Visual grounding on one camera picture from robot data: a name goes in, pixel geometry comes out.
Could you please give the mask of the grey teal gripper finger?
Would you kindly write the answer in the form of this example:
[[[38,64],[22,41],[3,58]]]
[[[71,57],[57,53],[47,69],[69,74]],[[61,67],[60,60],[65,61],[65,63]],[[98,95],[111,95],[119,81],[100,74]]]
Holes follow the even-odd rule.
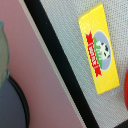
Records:
[[[0,88],[9,76],[7,66],[10,61],[8,41],[4,32],[4,23],[0,21]]]

